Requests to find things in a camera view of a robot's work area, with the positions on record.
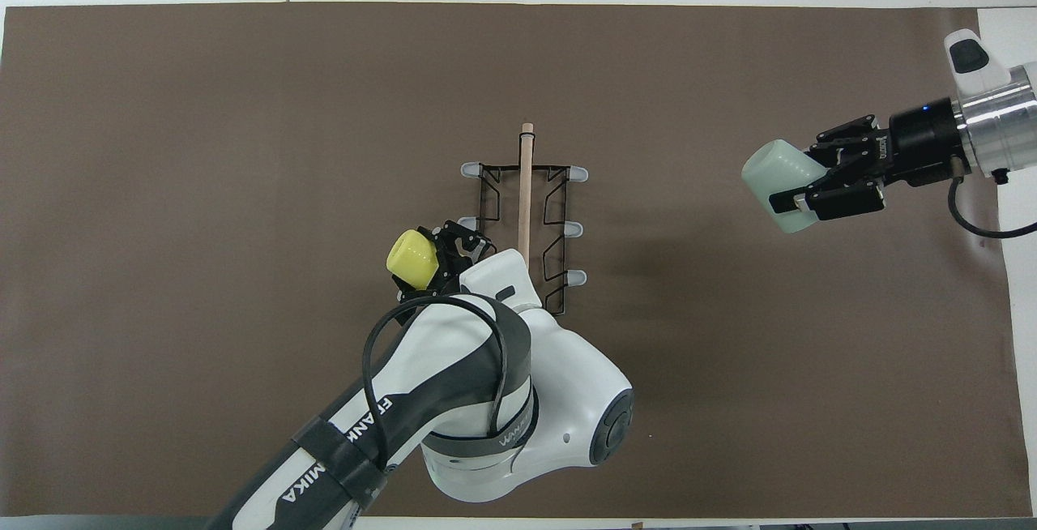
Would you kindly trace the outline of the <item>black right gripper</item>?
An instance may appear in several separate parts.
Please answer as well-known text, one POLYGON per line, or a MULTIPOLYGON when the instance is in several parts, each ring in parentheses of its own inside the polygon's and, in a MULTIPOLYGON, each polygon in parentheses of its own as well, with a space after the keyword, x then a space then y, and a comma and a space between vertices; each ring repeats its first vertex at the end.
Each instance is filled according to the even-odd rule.
MULTIPOLYGON (((952 178, 953 160, 966 172, 966 154, 951 100, 931 101, 890 117, 885 171, 878 142, 882 132, 877 117, 865 115, 816 135, 806 154, 826 168, 826 178, 884 178, 885 184, 925 186, 952 178)), ((778 219, 809 215, 826 222, 885 207, 881 184, 870 180, 831 187, 814 182, 768 195, 768 211, 778 219)))

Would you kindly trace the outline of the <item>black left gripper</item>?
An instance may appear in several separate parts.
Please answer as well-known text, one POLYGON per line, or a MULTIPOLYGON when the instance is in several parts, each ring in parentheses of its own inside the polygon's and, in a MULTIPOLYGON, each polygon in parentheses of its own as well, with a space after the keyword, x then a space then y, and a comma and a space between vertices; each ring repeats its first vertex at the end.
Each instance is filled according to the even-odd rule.
POLYGON ((437 247, 437 275, 425 287, 412 285, 401 276, 397 276, 397 287, 399 287, 397 301, 400 304, 415 298, 436 297, 441 291, 459 292, 463 290, 460 288, 463 272, 477 264, 491 250, 493 253, 497 252, 489 238, 454 220, 445 220, 436 229, 418 226, 417 231, 437 247))

